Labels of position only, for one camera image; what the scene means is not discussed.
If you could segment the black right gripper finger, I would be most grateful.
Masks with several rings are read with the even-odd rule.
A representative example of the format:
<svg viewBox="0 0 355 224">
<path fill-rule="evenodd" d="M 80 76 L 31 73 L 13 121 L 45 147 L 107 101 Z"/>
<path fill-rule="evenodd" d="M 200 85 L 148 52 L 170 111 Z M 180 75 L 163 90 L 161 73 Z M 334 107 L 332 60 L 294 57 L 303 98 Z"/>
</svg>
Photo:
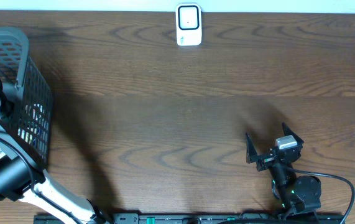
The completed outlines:
<svg viewBox="0 0 355 224">
<path fill-rule="evenodd" d="M 257 151 L 254 147 L 254 144 L 249 134 L 246 133 L 245 136 L 246 136 L 246 162 L 250 164 L 257 161 Z"/>
<path fill-rule="evenodd" d="M 298 143 L 298 145 L 302 145 L 304 143 L 303 139 L 300 138 L 296 133 L 294 133 L 286 123 L 282 123 L 282 129 L 284 132 L 285 136 L 289 136 L 292 135 L 293 138 L 296 140 L 296 142 Z"/>
</svg>

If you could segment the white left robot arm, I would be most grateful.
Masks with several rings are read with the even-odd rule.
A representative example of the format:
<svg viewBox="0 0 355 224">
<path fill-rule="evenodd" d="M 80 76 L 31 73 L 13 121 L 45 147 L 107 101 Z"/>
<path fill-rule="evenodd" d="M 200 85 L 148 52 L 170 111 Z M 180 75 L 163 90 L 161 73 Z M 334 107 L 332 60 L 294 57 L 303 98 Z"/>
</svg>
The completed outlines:
<svg viewBox="0 0 355 224">
<path fill-rule="evenodd" d="M 52 95 L 38 74 L 0 77 L 0 201 L 35 205 L 63 223 L 113 223 L 47 172 Z"/>
</svg>

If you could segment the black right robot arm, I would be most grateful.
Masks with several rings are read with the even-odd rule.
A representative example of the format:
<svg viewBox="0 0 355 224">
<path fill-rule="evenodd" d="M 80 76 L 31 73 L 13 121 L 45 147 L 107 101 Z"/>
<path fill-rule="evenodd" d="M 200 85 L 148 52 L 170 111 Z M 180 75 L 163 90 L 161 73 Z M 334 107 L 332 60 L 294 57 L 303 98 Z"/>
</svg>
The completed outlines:
<svg viewBox="0 0 355 224">
<path fill-rule="evenodd" d="M 310 213 L 321 207 L 321 182 L 313 175 L 297 176 L 292 163 L 301 157 L 304 141 L 285 123 L 284 136 L 275 140 L 269 152 L 258 154 L 252 139 L 246 135 L 246 161 L 256 163 L 260 172 L 268 170 L 272 176 L 272 191 L 282 203 L 282 209 L 275 215 L 279 219 L 301 213 Z"/>
</svg>

